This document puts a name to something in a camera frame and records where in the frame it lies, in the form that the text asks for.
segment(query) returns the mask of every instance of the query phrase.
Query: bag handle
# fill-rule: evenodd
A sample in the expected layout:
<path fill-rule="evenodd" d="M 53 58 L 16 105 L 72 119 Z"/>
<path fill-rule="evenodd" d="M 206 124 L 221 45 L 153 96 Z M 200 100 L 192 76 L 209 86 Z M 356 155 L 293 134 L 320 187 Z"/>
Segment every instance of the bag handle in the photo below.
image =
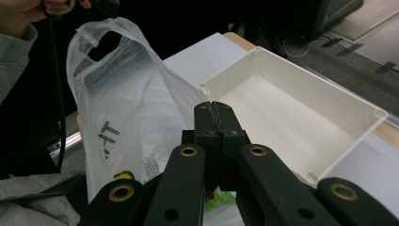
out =
<path fill-rule="evenodd" d="M 78 71 L 77 68 L 83 61 L 87 65 L 91 64 L 91 66 L 97 63 L 88 56 L 88 53 L 92 48 L 99 45 L 100 40 L 109 31 L 116 32 L 122 35 L 123 38 L 136 41 L 150 51 L 150 53 L 155 54 L 140 28 L 125 18 L 108 18 L 101 23 L 85 23 L 76 29 L 77 34 L 72 38 L 68 47 L 66 68 L 68 83 L 72 90 L 74 90 L 73 84 L 77 78 L 76 76 L 79 74 L 82 75 L 82 73 L 76 72 Z"/>

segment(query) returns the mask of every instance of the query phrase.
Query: black mechanical part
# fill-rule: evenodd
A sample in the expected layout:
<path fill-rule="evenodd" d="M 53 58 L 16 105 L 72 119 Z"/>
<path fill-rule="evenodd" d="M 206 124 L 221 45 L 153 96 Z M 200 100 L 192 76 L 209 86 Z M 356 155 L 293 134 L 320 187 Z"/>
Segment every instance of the black mechanical part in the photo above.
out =
<path fill-rule="evenodd" d="M 315 195 L 342 225 L 399 225 L 398 219 L 380 202 L 345 179 L 321 180 Z"/>
<path fill-rule="evenodd" d="M 246 144 L 246 133 L 229 105 L 212 102 L 212 106 L 221 135 L 219 187 L 224 191 L 235 191 L 239 175 L 236 159 L 241 148 Z"/>
<path fill-rule="evenodd" d="M 213 106 L 205 102 L 194 107 L 194 144 L 206 152 L 205 188 L 214 191 L 219 184 L 220 135 Z"/>
<path fill-rule="evenodd" d="M 153 195 L 144 225 L 202 225 L 205 151 L 198 145 L 176 147 Z"/>
<path fill-rule="evenodd" d="M 81 216 L 79 226 L 141 225 L 143 185 L 119 179 L 105 185 Z"/>
<path fill-rule="evenodd" d="M 237 205 L 246 225 L 340 225 L 268 147 L 240 152 Z"/>

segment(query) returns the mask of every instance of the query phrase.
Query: gray carpet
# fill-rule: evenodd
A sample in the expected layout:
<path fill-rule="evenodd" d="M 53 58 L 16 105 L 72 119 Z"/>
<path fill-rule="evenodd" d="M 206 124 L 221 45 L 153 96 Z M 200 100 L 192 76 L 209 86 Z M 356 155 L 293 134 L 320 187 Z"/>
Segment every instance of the gray carpet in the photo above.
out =
<path fill-rule="evenodd" d="M 364 56 L 348 51 L 339 43 L 323 47 L 328 41 L 325 37 L 311 42 L 287 40 L 285 48 L 281 42 L 278 46 L 282 53 L 288 53 L 286 59 L 289 61 L 399 116 L 399 72 L 385 69 Z M 262 32 L 253 43 L 269 48 Z"/>
<path fill-rule="evenodd" d="M 330 31 L 358 42 L 397 14 L 398 0 L 364 0 L 361 8 L 343 18 Z"/>

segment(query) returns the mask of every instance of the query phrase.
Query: white table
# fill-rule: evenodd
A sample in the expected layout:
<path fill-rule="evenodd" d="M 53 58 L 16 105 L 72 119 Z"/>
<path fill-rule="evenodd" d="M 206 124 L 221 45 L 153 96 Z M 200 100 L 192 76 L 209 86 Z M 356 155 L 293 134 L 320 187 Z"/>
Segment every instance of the white table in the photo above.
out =
<path fill-rule="evenodd" d="M 214 34 L 165 59 L 166 65 L 198 88 L 247 50 Z M 375 133 L 366 137 L 329 174 L 362 187 L 399 218 L 399 149 Z M 235 203 L 205 213 L 204 225 L 244 225 Z"/>

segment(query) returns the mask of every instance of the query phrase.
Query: black cable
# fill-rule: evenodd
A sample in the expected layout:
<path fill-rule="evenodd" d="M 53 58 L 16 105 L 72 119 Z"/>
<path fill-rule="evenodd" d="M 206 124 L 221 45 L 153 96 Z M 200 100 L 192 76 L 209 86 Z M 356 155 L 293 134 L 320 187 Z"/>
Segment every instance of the black cable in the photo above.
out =
<path fill-rule="evenodd" d="M 276 39 L 278 44 L 283 44 L 285 42 L 286 45 L 298 45 L 303 43 L 309 43 L 311 40 L 304 38 L 303 36 L 294 35 L 294 33 L 290 33 L 285 38 Z"/>
<path fill-rule="evenodd" d="M 320 36 L 320 37 L 323 37 L 323 38 L 327 38 L 327 39 L 329 39 L 329 40 L 332 40 L 332 38 L 331 38 L 331 37 L 328 37 L 328 36 L 322 35 L 322 36 Z M 377 62 L 375 62 L 375 61 L 373 61 L 373 60 L 367 58 L 366 56 L 362 56 L 362 55 L 360 55 L 360 54 L 358 54 L 358 53 L 356 53 L 356 52 L 354 52 L 354 51 L 350 51 L 350 50 L 348 50 L 346 47 L 344 47 L 343 45 L 339 44 L 338 42 L 335 42 L 335 44 L 338 45 L 338 46 L 340 46 L 341 48 L 343 48 L 345 51 L 347 51 L 347 52 L 349 52 L 349 53 L 355 55 L 356 57 L 360 57 L 360 58 L 362 58 L 362 59 L 364 59 L 364 60 L 366 60 L 366 61 L 369 61 L 369 62 L 371 62 L 371 63 L 374 63 L 375 65 L 377 65 L 377 66 L 379 66 L 379 67 L 381 67 L 381 68 L 384 68 L 385 70 L 387 70 L 387 71 L 389 71 L 389 72 L 398 73 L 398 74 L 399 74 L 399 71 L 397 71 L 397 70 L 395 70 L 395 69 L 386 68 L 384 65 L 379 64 L 379 63 L 377 63 Z"/>
<path fill-rule="evenodd" d="M 312 46 L 315 42 L 317 42 L 317 41 L 324 41 L 324 40 L 321 40 L 320 37 L 319 37 L 319 38 L 316 38 L 316 39 L 313 39 L 313 40 L 307 40 L 307 41 L 303 42 L 303 43 L 307 43 L 307 44 L 308 44 L 308 46 L 307 46 L 305 52 L 303 52 L 303 53 L 300 54 L 300 55 L 292 55 L 292 54 L 288 53 L 287 46 L 286 46 L 286 45 L 287 45 L 287 44 L 286 44 L 286 41 L 290 38 L 290 36 L 291 36 L 290 34 L 287 35 L 287 37 L 282 41 L 282 48 L 284 49 L 285 53 L 286 53 L 287 56 L 289 56 L 289 57 L 303 57 L 303 56 L 305 56 L 305 55 L 310 51 L 311 46 Z"/>
<path fill-rule="evenodd" d="M 65 122 L 65 110 L 64 110 L 64 101 L 62 97 L 62 86 L 60 81 L 60 72 L 58 65 L 58 53 L 56 50 L 56 37 L 53 27 L 53 21 L 51 19 L 47 19 L 48 24 L 48 34 L 49 34 L 49 42 L 50 42 L 50 52 L 51 52 L 51 65 L 53 67 L 53 72 L 55 76 L 56 82 L 56 99 L 58 103 L 58 113 L 59 113 L 59 123 L 60 123 L 60 133 L 61 133 L 61 145 L 59 148 L 59 156 L 58 163 L 56 165 L 57 171 L 61 172 L 62 162 L 65 154 L 66 147 L 66 139 L 67 139 L 67 128 Z"/>

